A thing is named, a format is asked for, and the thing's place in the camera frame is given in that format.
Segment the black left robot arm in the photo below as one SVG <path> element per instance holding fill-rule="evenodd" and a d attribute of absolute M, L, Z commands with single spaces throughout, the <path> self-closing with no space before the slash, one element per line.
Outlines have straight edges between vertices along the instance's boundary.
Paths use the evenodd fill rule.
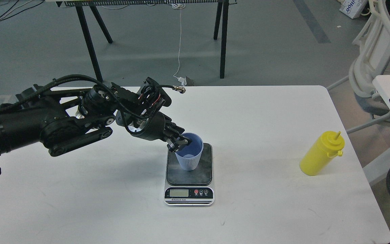
<path fill-rule="evenodd" d="M 41 142 L 51 156 L 60 156 L 109 137 L 113 122 L 133 137 L 167 142 L 170 152 L 191 145 L 184 128 L 160 111 L 172 103 L 164 88 L 185 88 L 150 77 L 144 83 L 135 93 L 74 74 L 28 88 L 16 95 L 17 102 L 0 105 L 0 155 Z"/>

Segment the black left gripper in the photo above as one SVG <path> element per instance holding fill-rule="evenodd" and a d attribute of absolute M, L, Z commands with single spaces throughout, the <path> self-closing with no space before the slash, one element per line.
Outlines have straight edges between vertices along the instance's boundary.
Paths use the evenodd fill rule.
<path fill-rule="evenodd" d="M 171 118 L 161 112 L 147 119 L 143 126 L 139 128 L 127 126 L 126 130 L 139 139 L 167 141 L 169 152 L 180 151 L 192 142 L 192 139 L 182 135 L 184 128 L 176 125 Z"/>

